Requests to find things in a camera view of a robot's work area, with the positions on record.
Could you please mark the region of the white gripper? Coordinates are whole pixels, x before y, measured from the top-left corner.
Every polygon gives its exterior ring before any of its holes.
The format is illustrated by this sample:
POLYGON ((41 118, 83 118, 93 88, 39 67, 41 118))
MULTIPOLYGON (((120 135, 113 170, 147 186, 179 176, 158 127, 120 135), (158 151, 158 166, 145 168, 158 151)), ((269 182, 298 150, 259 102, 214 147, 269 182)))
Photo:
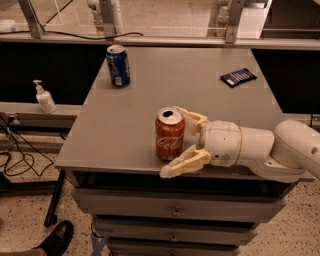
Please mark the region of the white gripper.
POLYGON ((200 132, 199 146, 187 148, 180 156, 161 168, 161 178, 193 173, 205 165, 230 167, 238 159, 241 144, 240 128, 233 122, 213 121, 202 114, 178 107, 185 119, 185 128, 193 136, 200 132))

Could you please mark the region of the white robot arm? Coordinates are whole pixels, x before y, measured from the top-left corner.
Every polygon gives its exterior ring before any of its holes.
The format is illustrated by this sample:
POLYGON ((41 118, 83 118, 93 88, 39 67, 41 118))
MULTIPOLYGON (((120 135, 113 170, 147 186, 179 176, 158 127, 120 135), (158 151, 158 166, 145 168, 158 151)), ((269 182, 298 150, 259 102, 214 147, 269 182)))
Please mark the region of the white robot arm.
POLYGON ((304 172, 320 178, 320 134, 295 120, 280 122, 274 131, 210 121, 181 107, 168 106, 156 118, 156 145, 168 151, 162 178, 192 173, 210 164, 245 166, 254 174, 284 183, 304 172))

